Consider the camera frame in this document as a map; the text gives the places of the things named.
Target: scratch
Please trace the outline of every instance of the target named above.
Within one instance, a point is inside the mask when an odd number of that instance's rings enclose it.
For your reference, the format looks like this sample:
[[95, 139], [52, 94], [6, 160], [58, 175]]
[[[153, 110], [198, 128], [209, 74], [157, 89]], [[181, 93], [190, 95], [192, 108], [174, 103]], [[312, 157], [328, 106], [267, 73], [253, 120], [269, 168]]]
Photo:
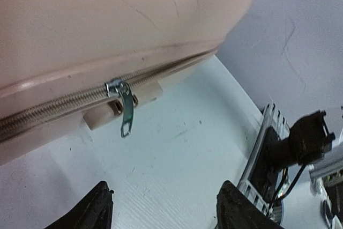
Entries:
[[134, 171], [135, 171], [135, 169], [136, 169], [136, 168], [135, 168], [135, 167], [133, 167], [132, 171], [131, 171], [129, 174], [127, 174], [126, 178], [127, 178], [127, 177], [129, 177], [131, 174], [133, 174], [133, 173], [134, 173]]
[[137, 13], [139, 13], [141, 16], [143, 16], [145, 19], [147, 19], [162, 35], [163, 33], [160, 31], [160, 29], [157, 27], [157, 25], [154, 23], [153, 20], [150, 19], [149, 16], [147, 16], [145, 13], [139, 11], [137, 8], [135, 8], [133, 5], [129, 4], [126, 0], [121, 0], [123, 3], [125, 3], [128, 7], [134, 9]]
[[176, 1], [173, 0], [173, 2], [174, 2], [175, 10], [176, 10], [176, 15], [177, 15], [177, 17], [180, 17], [180, 13], [179, 13], [179, 11], [178, 11]]
[[251, 48], [254, 49], [257, 45], [261, 44], [261, 41], [258, 40], [254, 44], [251, 45]]
[[195, 126], [193, 126], [193, 127], [190, 128], [190, 129], [185, 129], [185, 130], [179, 132], [177, 135], [175, 135], [175, 136], [174, 136], [173, 138], [171, 138], [170, 140], [172, 141], [173, 139], [177, 139], [177, 138], [179, 138], [180, 136], [182, 136], [182, 135], [184, 135], [185, 133], [187, 133], [188, 131], [193, 130], [194, 128], [195, 128]]
[[64, 56], [64, 57], [66, 57], [66, 55], [65, 55], [65, 54], [63, 54], [63, 53], [62, 53], [62, 51], [60, 51], [59, 53], [60, 53], [60, 55], [62, 55], [62, 56]]
[[307, 87], [307, 84], [305, 82], [305, 80], [301, 77], [301, 75], [298, 73], [297, 70], [295, 70], [294, 66], [292, 65], [291, 61], [289, 60], [289, 56], [288, 56], [288, 43], [289, 43], [289, 40], [291, 39], [291, 37], [293, 36], [294, 32], [295, 32], [295, 23], [293, 21], [293, 19], [288, 16], [288, 19], [290, 20], [290, 22], [292, 23], [292, 31], [290, 32], [289, 36], [287, 36], [287, 20], [285, 22], [285, 44], [282, 48], [282, 51], [281, 51], [281, 54], [280, 54], [280, 58], [282, 58], [283, 55], [285, 55], [285, 59], [289, 65], [289, 67], [293, 70], [293, 73], [299, 78], [300, 81], [302, 81], [302, 83], [304, 84], [304, 89], [303, 89], [303, 92], [305, 92], [306, 90], [306, 87]]
[[145, 197], [145, 195], [147, 194], [147, 193], [149, 193], [150, 192], [150, 189], [148, 189], [146, 186], [145, 186], [145, 189], [144, 189], [144, 191], [143, 191], [143, 197]]

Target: white surface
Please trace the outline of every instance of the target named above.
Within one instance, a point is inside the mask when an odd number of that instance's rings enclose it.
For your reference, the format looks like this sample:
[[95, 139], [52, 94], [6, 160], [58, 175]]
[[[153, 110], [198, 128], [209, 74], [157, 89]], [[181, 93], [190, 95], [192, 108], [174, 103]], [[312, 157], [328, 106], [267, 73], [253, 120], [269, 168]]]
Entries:
[[343, 0], [253, 0], [219, 59], [257, 106], [293, 124], [343, 104]]
[[323, 195], [313, 196], [310, 182], [299, 182], [284, 200], [285, 229], [327, 229], [321, 214]]
[[262, 115], [213, 58], [120, 120], [80, 128], [0, 169], [0, 228], [44, 228], [100, 180], [115, 191], [113, 228], [213, 228], [217, 194], [235, 184]]

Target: zipper teeth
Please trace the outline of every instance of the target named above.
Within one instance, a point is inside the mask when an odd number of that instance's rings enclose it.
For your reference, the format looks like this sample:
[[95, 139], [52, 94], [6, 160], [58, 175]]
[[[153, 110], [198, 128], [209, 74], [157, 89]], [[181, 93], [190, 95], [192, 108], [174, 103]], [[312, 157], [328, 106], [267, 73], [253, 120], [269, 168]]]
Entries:
[[26, 124], [46, 121], [60, 113], [67, 113], [79, 106], [107, 98], [104, 85], [75, 92], [55, 100], [37, 105], [0, 120], [0, 139], [8, 131], [16, 131]]
[[[126, 81], [133, 90], [151, 80], [163, 78], [171, 73], [183, 70], [198, 63], [202, 59], [194, 60], [196, 57], [208, 54], [212, 51], [213, 50], [210, 50], [201, 53], [200, 55], [191, 56], [182, 61], [169, 63], [167, 65], [143, 69], [138, 72], [124, 75], [120, 77], [120, 79]], [[30, 130], [37, 125], [52, 121], [76, 110], [82, 110], [95, 104], [108, 102], [110, 99], [111, 98], [108, 98], [107, 96], [105, 84], [101, 84], [20, 111], [0, 120], [0, 142]]]

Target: metal zipper slider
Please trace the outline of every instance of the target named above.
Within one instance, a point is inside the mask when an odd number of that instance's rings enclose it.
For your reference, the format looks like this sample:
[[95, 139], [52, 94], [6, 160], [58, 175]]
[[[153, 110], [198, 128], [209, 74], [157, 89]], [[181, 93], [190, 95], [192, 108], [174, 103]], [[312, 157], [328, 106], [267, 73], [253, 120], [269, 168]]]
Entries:
[[123, 122], [121, 128], [121, 136], [125, 138], [126, 136], [130, 135], [131, 128], [132, 128], [132, 120], [133, 120], [133, 96], [131, 92], [131, 88], [129, 84], [121, 79], [114, 79], [113, 81], [106, 83], [106, 91], [107, 96], [109, 98], [112, 97], [121, 97], [123, 103]]

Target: white wall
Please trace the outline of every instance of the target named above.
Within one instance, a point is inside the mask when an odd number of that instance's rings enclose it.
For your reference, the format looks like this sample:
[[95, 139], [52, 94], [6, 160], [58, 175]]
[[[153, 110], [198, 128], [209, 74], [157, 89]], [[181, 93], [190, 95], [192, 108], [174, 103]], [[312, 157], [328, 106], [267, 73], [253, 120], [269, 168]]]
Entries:
[[285, 198], [285, 215], [282, 227], [285, 229], [326, 229], [321, 215], [323, 196], [313, 196], [310, 182], [301, 182]]
[[253, 101], [290, 124], [343, 104], [343, 0], [254, 0], [217, 56]]

